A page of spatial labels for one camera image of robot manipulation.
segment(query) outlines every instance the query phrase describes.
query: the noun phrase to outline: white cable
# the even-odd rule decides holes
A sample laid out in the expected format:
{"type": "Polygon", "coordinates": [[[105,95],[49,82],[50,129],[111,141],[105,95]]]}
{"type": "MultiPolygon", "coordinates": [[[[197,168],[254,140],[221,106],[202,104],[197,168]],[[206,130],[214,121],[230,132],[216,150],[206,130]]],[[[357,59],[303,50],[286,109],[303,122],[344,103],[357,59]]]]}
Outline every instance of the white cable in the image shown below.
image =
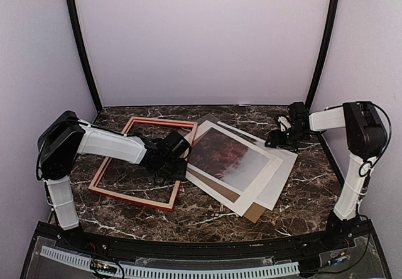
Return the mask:
{"type": "Polygon", "coordinates": [[[357,195],[365,196],[365,195],[367,194],[367,192],[366,192],[366,193],[360,193],[360,192],[354,190],[353,187],[350,186],[349,183],[346,182],[346,181],[345,181],[345,185],[348,186],[348,187],[351,189],[351,191],[353,191],[353,192],[356,193],[357,195]]]}
{"type": "Polygon", "coordinates": [[[357,201],[357,215],[360,215],[360,206],[362,204],[363,199],[357,201]]]}

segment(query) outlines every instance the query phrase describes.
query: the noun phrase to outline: tabletop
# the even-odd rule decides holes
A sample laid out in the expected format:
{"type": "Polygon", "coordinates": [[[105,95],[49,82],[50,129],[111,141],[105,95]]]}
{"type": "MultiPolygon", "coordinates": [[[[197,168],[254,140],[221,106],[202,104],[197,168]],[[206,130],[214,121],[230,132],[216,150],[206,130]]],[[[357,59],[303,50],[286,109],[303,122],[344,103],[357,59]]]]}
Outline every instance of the tabletop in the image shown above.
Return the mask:
{"type": "MultiPolygon", "coordinates": [[[[276,128],[274,116],[286,106],[152,106],[108,107],[95,124],[121,131],[132,116],[196,121],[212,115],[223,123],[266,139],[276,128]]],[[[104,158],[82,155],[71,174],[75,205],[87,232],[150,241],[255,241],[323,231],[340,194],[340,184],[318,139],[303,142],[289,179],[273,211],[257,223],[239,217],[190,182],[183,182],[173,212],[120,202],[93,194],[88,186],[104,158]]],[[[107,174],[110,188],[145,198],[163,198],[173,185],[132,179],[137,166],[116,161],[107,174]]]]}

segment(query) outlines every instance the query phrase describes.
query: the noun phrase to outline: orange frame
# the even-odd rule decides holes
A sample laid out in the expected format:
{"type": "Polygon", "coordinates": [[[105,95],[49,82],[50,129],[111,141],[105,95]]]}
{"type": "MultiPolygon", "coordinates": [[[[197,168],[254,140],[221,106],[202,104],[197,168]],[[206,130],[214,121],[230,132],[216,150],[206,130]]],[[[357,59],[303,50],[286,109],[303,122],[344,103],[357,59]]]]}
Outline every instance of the orange frame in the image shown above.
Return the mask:
{"type": "MultiPolygon", "coordinates": [[[[188,121],[176,121],[176,120],[163,120],[163,119],[151,119],[151,118],[141,118],[141,117],[131,117],[131,119],[127,122],[126,126],[122,130],[122,133],[128,133],[132,126],[135,124],[148,124],[155,126],[167,126],[167,127],[175,127],[175,128],[187,128],[191,129],[191,132],[188,136],[186,136],[187,141],[192,145],[195,137],[195,133],[197,132],[197,122],[188,122],[188,121]]],[[[144,205],[146,207],[151,207],[154,209],[160,209],[165,211],[173,211],[173,207],[175,205],[176,198],[178,196],[178,192],[180,189],[180,181],[177,180],[173,187],[173,191],[170,195],[170,199],[168,203],[165,202],[156,202],[148,199],[140,199],[139,197],[134,197],[130,195],[120,194],[117,192],[109,191],[103,188],[98,187],[99,183],[103,179],[107,167],[109,166],[112,158],[105,158],[102,162],[102,165],[99,167],[96,172],[94,178],[92,179],[89,190],[93,193],[99,195],[105,195],[111,197],[116,200],[129,202],[130,204],[136,205],[144,205]]]]}

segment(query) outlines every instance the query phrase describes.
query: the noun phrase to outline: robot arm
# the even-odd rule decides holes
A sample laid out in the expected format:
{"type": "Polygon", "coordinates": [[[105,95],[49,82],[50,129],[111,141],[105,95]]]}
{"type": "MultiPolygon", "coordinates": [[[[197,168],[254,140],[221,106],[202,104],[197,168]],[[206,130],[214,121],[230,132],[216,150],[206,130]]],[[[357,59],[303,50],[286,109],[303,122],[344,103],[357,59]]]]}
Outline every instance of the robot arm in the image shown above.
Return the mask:
{"type": "Polygon", "coordinates": [[[311,134],[328,129],[345,128],[349,148],[349,169],[345,185],[333,213],[340,221],[349,221],[357,215],[362,198],[367,192],[372,167],[382,155],[387,133],[374,104],[350,102],[326,111],[308,114],[302,102],[289,106],[290,119],[278,116],[281,130],[270,131],[266,146],[296,148],[311,134]]]}
{"type": "Polygon", "coordinates": [[[147,139],[98,128],[66,111],[39,137],[38,149],[37,179],[46,185],[60,227],[69,230],[79,226],[69,177],[77,155],[117,158],[160,177],[180,179],[187,168],[180,157],[191,146],[176,131],[165,139],[147,139]]]}

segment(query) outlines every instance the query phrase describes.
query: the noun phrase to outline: picture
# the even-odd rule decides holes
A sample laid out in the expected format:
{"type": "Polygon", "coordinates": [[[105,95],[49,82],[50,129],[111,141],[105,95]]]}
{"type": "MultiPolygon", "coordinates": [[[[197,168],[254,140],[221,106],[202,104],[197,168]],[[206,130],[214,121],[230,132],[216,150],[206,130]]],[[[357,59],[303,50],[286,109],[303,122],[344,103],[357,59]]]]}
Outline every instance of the picture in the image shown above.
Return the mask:
{"type": "Polygon", "coordinates": [[[190,163],[205,173],[244,192],[269,158],[230,136],[210,128],[193,146],[190,163]]]}

